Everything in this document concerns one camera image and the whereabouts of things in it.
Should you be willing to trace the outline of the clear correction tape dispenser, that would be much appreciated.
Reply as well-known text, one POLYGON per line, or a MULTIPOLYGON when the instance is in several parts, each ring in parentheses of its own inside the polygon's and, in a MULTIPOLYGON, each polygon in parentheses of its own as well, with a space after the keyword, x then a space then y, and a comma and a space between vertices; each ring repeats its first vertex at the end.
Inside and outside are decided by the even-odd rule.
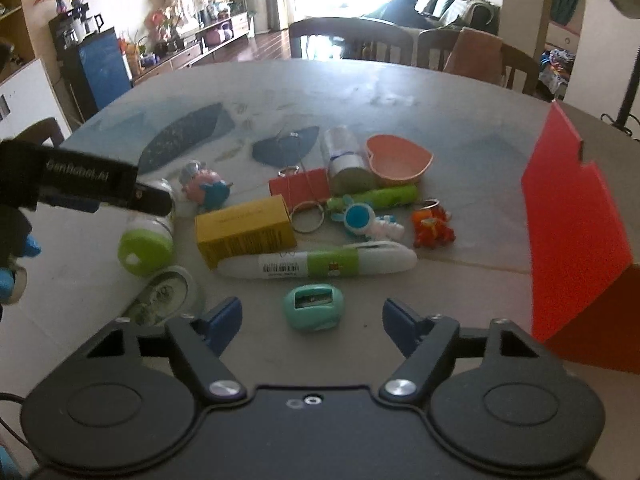
POLYGON ((200 316, 204 304, 193 276, 182 266, 168 266, 149 278, 120 316, 140 326, 161 326, 171 318, 200 316))

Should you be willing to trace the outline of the white green fat pen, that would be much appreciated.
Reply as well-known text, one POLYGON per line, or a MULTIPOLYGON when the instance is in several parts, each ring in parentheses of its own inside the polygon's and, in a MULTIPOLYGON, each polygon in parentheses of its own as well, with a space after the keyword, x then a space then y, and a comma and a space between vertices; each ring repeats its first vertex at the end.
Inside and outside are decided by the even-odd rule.
POLYGON ((367 242, 310 252, 274 252, 221 260, 217 272, 240 280, 354 278, 410 271, 418 256, 403 244, 367 242))

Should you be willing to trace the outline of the green cap glue bottle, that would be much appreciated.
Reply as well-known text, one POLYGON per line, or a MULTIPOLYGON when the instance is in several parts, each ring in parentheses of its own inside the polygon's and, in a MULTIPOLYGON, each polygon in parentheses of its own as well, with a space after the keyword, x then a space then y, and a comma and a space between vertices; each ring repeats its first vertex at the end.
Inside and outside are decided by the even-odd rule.
POLYGON ((174 224, 175 206, 163 217, 132 212, 117 249, 120 264, 137 276, 169 266, 174 256, 174 224))

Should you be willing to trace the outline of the red orange figure keychain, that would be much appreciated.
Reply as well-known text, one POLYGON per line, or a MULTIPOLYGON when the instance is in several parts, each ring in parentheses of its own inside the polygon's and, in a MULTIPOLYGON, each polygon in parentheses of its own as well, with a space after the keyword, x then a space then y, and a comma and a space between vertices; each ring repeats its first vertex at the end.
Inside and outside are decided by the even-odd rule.
POLYGON ((436 248, 452 243, 456 239, 449 225, 451 214, 439 200, 430 198, 417 203, 411 214, 415 248, 436 248))

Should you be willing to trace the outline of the teal pencil sharpener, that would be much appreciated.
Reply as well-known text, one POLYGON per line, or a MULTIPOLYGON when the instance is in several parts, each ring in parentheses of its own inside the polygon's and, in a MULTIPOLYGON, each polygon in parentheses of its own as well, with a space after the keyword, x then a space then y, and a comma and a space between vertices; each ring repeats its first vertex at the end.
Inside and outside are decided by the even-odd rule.
POLYGON ((282 310, 293 330, 304 333, 332 330, 344 315, 344 296, 329 284, 299 286, 285 296, 282 310))

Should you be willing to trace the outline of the yellow cardboard box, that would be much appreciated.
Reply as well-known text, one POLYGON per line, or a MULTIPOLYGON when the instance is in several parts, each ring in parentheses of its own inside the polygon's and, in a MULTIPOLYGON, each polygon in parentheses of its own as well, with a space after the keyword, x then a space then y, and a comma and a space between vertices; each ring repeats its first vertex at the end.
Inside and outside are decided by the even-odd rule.
POLYGON ((198 251, 210 270, 227 258, 283 252, 297 246, 281 195, 199 214, 194 219, 194 233, 198 251))

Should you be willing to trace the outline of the white blue astronaut keychain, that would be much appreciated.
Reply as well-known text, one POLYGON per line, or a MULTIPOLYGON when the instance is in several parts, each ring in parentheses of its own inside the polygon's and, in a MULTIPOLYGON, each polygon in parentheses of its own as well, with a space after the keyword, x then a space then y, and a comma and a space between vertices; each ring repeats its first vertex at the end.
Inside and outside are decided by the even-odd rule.
POLYGON ((364 203, 353 203, 343 212, 334 212, 331 219, 341 223, 352 236, 366 240, 399 242, 405 234, 404 226, 392 214, 379 217, 371 206, 364 203))

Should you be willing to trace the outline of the green cylindrical toy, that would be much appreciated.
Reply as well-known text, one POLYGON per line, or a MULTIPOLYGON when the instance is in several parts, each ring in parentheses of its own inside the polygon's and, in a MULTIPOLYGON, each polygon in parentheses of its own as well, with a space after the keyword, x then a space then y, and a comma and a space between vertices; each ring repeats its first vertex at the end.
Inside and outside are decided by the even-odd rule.
POLYGON ((419 198, 419 190, 415 184, 376 188, 362 193, 345 194, 332 197, 326 201, 329 212, 341 212, 351 204, 363 203, 374 210, 393 209, 415 203, 419 198))

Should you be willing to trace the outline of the pink pig blue toy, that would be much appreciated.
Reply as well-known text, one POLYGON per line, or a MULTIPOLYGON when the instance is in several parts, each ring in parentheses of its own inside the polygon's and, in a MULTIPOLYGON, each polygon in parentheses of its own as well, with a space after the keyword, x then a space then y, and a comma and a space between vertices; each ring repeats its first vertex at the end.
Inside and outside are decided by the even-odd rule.
POLYGON ((179 182, 186 199, 207 212, 220 209, 231 194, 232 183, 199 160, 190 160, 182 167, 179 182))

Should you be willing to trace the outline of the pink heart-shaped dish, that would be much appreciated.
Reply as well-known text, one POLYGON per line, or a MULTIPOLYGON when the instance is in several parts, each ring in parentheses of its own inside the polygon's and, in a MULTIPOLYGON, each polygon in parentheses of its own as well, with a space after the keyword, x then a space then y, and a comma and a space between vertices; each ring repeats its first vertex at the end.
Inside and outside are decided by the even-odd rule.
POLYGON ((375 134, 366 142, 369 167, 383 186, 416 184, 433 162, 421 145, 393 134, 375 134))

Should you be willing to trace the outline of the clear jar silver lid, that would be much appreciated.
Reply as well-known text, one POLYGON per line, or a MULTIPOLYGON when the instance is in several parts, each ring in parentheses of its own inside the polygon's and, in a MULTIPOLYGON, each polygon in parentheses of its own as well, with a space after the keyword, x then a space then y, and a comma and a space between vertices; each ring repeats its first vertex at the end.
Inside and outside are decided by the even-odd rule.
POLYGON ((367 192, 375 187, 360 144, 349 129, 338 126, 326 130, 320 138, 320 150, 334 196, 367 192))

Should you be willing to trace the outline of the red binder clip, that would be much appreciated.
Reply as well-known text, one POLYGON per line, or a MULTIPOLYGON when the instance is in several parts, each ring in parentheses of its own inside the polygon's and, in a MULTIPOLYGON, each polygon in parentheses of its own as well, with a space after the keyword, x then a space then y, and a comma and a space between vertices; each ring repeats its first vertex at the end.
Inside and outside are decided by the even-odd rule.
POLYGON ((268 186, 272 196, 281 195, 290 207, 308 200, 325 203, 331 197, 328 177, 323 168, 276 177, 268 182, 268 186))

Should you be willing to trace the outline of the blue cabinet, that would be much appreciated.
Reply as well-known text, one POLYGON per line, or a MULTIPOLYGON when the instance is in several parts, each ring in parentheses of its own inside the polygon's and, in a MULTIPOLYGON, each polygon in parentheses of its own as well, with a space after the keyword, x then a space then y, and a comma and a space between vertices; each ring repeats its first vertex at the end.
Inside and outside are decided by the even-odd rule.
POLYGON ((132 88, 113 27, 73 44, 59 56, 61 75, 83 120, 132 88))

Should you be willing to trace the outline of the pink cloth on chair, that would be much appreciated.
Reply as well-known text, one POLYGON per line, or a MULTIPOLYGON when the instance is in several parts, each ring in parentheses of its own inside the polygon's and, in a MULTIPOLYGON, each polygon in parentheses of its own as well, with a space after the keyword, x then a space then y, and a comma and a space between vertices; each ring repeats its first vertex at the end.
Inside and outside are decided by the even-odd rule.
POLYGON ((461 77, 501 84, 503 41, 488 32, 465 27, 459 32, 444 72, 461 77))

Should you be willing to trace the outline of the dark wooden chair left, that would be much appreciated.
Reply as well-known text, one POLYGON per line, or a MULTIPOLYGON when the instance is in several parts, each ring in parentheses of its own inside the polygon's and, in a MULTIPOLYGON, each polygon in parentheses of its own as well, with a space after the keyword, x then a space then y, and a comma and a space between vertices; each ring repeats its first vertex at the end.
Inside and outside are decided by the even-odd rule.
POLYGON ((401 27, 373 18, 305 18, 288 26, 292 58, 360 60, 409 66, 413 38, 401 27))

